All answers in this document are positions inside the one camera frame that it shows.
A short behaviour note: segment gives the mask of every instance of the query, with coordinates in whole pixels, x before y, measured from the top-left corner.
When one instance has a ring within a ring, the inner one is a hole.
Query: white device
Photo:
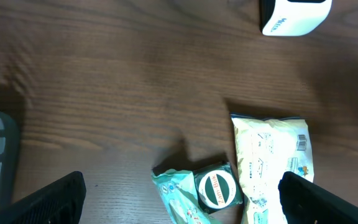
[[[327,18],[333,0],[260,0],[263,35],[300,36]]]

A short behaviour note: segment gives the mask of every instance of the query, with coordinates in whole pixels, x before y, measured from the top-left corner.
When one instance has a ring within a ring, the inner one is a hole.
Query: food packet
[[[169,169],[158,176],[152,172],[152,180],[173,223],[221,223],[200,209],[192,171]]]
[[[242,222],[286,224],[278,191],[284,172],[292,171],[310,182],[314,177],[306,122],[291,118],[258,120],[239,114],[231,118],[239,182],[249,199]]]

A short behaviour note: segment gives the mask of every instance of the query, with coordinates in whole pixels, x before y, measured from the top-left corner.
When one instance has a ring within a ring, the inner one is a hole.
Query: green wrapper
[[[221,162],[193,172],[198,203],[206,213],[242,204],[242,192],[230,163]]]

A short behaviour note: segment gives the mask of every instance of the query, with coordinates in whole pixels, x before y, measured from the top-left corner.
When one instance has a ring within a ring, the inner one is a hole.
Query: wooden table
[[[229,110],[307,117],[315,183],[358,205],[358,1],[280,38],[257,1],[0,0],[0,110],[22,128],[14,201],[79,170],[82,223],[170,223],[150,169],[172,148],[235,164]]]

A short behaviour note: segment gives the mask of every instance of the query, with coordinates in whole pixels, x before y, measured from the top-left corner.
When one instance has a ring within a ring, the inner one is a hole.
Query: barcode
[[[297,151],[305,151],[307,145],[306,136],[304,134],[298,135],[298,145],[296,147]]]

